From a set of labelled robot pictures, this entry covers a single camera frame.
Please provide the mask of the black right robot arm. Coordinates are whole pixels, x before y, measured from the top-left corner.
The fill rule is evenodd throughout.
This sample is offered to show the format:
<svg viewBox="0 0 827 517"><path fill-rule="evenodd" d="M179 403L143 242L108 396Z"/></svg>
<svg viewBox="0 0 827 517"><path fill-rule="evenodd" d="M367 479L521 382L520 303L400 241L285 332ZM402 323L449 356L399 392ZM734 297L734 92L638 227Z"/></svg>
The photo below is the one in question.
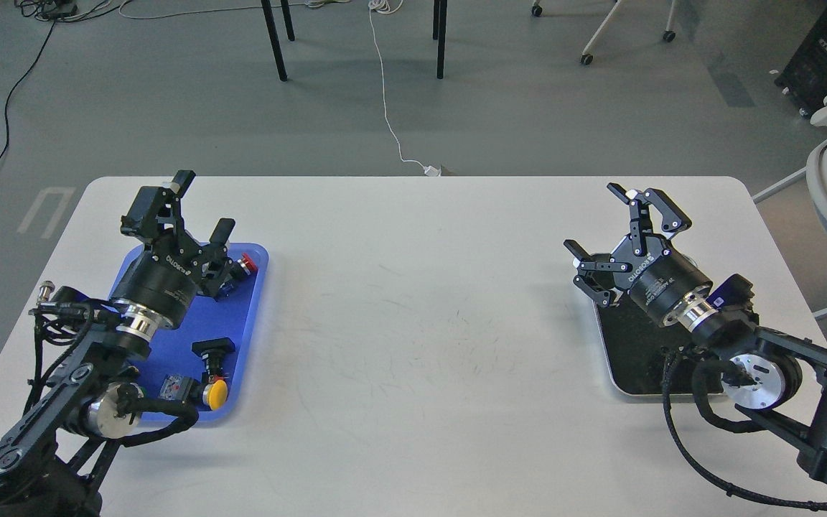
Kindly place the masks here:
<svg viewBox="0 0 827 517"><path fill-rule="evenodd" d="M762 327L752 284L735 274L715 286L672 238L691 219L662 190L607 189L629 208L629 233L608 253L593 254L567 239L572 281L597 307L630 298L657 327L676 324L690 341L663 354L664 419L686 462L729 497L752 503L827 511L827 503L774 498L735 485L700 465L676 431L671 383L681 361L693 363L691 395L699 415L731 433L768 431L797 449L810 479L827 485L827 349L808 338Z"/></svg>

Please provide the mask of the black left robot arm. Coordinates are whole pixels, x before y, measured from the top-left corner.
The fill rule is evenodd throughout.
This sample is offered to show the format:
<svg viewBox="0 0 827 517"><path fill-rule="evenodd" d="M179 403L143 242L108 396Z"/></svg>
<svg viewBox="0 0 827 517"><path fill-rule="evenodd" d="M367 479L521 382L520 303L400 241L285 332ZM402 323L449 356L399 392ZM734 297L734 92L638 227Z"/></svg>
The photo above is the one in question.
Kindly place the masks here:
<svg viewBox="0 0 827 517"><path fill-rule="evenodd" d="M0 516L98 516L101 485L122 447L187 431L193 403L151 399L134 380L157 330L181 326L196 297L217 299L246 273L228 256L234 220L207 244L184 226L196 174L142 187L121 232L142 242L106 299L44 284L35 307L35 367L21 419L0 439Z"/></svg>

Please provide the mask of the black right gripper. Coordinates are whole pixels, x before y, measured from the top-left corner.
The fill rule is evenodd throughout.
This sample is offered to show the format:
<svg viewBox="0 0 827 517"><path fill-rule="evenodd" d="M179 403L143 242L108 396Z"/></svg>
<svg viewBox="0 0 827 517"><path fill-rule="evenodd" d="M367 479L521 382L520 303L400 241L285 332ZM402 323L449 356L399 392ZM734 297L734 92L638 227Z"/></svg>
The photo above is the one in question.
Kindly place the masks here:
<svg viewBox="0 0 827 517"><path fill-rule="evenodd" d="M590 254L575 240L564 240L564 248L578 261L574 283L603 308L626 292L658 326L672 326L680 314L679 302L691 292L705 297L714 284L669 241L689 229L692 219L662 190L637 191L631 197L620 184L610 182L607 189L629 206L629 238L610 254ZM651 208L662 216L660 231L654 229Z"/></svg>

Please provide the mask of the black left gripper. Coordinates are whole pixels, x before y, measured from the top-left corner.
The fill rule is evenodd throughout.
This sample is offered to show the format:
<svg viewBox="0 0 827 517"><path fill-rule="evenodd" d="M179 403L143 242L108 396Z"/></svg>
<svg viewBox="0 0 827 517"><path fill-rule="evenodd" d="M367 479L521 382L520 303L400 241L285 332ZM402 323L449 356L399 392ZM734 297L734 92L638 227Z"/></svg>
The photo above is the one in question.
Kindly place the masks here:
<svg viewBox="0 0 827 517"><path fill-rule="evenodd" d="M145 245L161 242L183 252L197 241L184 228L181 199L196 177L180 170L161 186L143 186L127 215L121 216L121 233ZM174 258L168 251L142 251L111 292L121 309L120 331L157 331L178 328L196 297L218 300L232 279L233 261L228 242L236 222L218 220L209 242L194 256Z"/></svg>

